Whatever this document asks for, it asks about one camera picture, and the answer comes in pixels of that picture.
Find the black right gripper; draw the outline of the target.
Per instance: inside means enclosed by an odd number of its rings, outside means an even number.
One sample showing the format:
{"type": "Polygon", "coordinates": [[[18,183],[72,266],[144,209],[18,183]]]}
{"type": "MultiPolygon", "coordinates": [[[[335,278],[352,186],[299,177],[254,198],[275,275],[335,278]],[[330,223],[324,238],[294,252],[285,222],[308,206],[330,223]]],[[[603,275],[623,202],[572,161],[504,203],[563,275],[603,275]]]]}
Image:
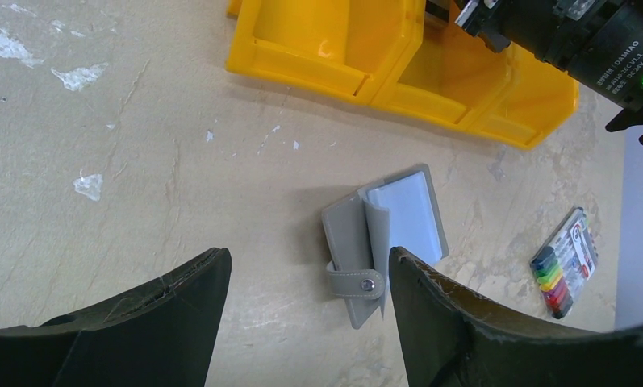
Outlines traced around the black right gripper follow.
{"type": "Polygon", "coordinates": [[[493,52],[514,43],[536,54],[552,29],[555,1],[456,1],[455,23],[493,52]]]}

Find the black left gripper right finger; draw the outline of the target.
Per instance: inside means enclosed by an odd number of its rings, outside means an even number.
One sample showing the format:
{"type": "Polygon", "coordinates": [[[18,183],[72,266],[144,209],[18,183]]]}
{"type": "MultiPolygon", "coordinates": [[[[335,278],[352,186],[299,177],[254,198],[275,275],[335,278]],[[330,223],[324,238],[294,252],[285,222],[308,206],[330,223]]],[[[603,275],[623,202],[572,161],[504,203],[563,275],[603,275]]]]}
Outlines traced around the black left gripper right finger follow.
{"type": "Polygon", "coordinates": [[[643,386],[643,325],[598,333],[535,318],[401,247],[389,270],[412,386],[643,386]]]}

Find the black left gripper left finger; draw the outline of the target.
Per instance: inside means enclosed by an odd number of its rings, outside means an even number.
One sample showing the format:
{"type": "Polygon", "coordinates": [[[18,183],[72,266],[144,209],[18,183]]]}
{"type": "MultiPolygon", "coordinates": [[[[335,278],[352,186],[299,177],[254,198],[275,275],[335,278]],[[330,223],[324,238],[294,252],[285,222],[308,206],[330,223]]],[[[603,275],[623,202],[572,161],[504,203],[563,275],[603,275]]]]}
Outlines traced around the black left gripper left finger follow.
{"type": "Polygon", "coordinates": [[[0,386],[203,386],[232,271],[211,248],[36,326],[0,329],[0,386]]]}

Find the grey leather card holder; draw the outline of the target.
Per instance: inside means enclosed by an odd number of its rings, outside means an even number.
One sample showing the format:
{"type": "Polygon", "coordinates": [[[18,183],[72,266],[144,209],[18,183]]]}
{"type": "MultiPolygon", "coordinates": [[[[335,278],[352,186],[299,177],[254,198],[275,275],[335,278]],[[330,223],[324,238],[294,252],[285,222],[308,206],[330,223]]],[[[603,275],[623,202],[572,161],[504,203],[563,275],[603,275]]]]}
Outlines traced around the grey leather card holder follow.
{"type": "Polygon", "coordinates": [[[386,307],[392,248],[406,248],[431,266],[449,255],[426,164],[363,185],[324,209],[321,219],[331,255],[329,285],[355,330],[386,307]]]}

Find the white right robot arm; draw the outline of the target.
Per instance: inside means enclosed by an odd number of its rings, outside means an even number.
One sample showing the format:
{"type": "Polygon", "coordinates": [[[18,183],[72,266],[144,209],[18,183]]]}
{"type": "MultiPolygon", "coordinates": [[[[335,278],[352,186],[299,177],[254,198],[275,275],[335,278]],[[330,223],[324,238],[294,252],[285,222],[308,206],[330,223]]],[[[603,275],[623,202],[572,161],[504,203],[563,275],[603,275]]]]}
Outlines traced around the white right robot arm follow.
{"type": "MultiPolygon", "coordinates": [[[[458,1],[455,23],[493,52],[514,43],[621,107],[606,126],[643,125],[643,0],[458,1]]],[[[643,145],[643,135],[639,139],[643,145]]]]}

